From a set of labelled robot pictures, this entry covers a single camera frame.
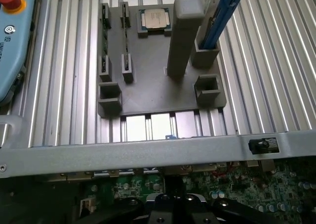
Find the gray printed parts rack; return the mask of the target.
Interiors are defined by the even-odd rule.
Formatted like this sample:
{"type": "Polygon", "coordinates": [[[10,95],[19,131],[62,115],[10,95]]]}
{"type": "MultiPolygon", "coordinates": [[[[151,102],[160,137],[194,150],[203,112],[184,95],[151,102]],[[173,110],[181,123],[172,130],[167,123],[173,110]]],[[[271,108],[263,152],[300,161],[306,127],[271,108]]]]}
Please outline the gray printed parts rack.
{"type": "Polygon", "coordinates": [[[199,49],[201,0],[98,7],[97,111],[100,117],[216,109],[227,100],[219,48],[199,49]],[[143,31],[138,10],[168,8],[171,29],[143,31]]]}

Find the white motherboard connector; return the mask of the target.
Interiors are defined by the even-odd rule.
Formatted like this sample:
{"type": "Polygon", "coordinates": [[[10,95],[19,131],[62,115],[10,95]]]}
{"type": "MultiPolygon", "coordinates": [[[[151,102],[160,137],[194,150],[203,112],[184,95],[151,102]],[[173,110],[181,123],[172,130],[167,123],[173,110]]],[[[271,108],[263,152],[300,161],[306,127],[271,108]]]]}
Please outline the white motherboard connector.
{"type": "Polygon", "coordinates": [[[87,197],[80,201],[79,216],[84,216],[93,213],[96,210],[96,198],[87,197]]]}

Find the light blue teach pendant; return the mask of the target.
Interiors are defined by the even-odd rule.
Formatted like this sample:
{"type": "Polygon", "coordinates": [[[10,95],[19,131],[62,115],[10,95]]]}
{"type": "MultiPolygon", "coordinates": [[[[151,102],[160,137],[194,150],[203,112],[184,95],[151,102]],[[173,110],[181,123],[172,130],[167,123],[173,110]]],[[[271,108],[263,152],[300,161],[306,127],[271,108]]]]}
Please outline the light blue teach pendant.
{"type": "Polygon", "coordinates": [[[0,106],[12,100],[26,72],[36,0],[25,1],[27,6],[19,14],[5,13],[0,4],[0,106]]]}

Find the blue RAM stick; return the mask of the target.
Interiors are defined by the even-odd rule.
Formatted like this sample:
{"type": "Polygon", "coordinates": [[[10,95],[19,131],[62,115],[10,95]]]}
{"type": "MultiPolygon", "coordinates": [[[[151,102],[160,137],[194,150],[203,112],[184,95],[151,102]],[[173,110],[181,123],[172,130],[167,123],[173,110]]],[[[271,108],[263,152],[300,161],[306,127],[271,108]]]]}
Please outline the blue RAM stick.
{"type": "Polygon", "coordinates": [[[199,49],[214,49],[240,0],[201,0],[204,19],[197,34],[199,49]]]}

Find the silver PC case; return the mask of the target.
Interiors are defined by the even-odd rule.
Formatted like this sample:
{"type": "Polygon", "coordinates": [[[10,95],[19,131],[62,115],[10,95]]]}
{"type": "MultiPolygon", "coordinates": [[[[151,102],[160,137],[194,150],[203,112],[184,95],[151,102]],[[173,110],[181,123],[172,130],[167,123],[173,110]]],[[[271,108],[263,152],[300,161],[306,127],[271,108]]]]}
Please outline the silver PC case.
{"type": "Polygon", "coordinates": [[[0,148],[0,224],[74,224],[84,186],[100,179],[141,176],[155,168],[165,178],[165,191],[177,202],[189,192],[182,176],[214,171],[221,163],[262,162],[316,157],[316,131],[274,134],[200,136],[94,145],[0,148]],[[251,139],[270,147],[252,154],[251,139]]]}

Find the black case lock knob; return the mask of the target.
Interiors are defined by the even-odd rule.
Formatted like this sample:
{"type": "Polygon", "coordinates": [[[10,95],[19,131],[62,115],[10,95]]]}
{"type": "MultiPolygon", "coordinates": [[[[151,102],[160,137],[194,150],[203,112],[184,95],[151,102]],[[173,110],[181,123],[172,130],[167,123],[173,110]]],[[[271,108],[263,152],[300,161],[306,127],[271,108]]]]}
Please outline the black case lock knob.
{"type": "Polygon", "coordinates": [[[268,152],[270,144],[265,139],[251,139],[248,146],[252,154],[263,154],[268,152]]]}

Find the CPU chip with metal lid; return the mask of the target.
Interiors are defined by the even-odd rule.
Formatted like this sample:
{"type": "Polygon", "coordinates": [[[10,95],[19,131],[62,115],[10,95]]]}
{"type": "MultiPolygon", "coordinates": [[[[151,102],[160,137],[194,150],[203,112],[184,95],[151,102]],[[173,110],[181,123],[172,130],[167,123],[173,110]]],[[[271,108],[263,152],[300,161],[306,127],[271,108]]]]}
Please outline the CPU chip with metal lid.
{"type": "Polygon", "coordinates": [[[140,9],[137,16],[140,17],[140,29],[143,31],[171,29],[168,8],[140,9]]]}

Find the green motherboard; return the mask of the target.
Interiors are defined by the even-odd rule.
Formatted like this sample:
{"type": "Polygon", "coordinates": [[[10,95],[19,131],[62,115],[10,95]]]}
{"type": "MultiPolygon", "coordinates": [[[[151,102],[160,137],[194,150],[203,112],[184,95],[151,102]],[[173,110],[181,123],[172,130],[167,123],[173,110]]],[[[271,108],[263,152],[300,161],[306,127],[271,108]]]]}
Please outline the green motherboard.
{"type": "MultiPolygon", "coordinates": [[[[316,157],[262,162],[229,162],[214,171],[182,176],[181,187],[208,202],[229,198],[288,224],[316,224],[316,157]]],[[[165,178],[155,168],[147,174],[100,179],[84,186],[83,199],[96,198],[96,211],[124,198],[145,201],[165,191],[165,178]]]]}

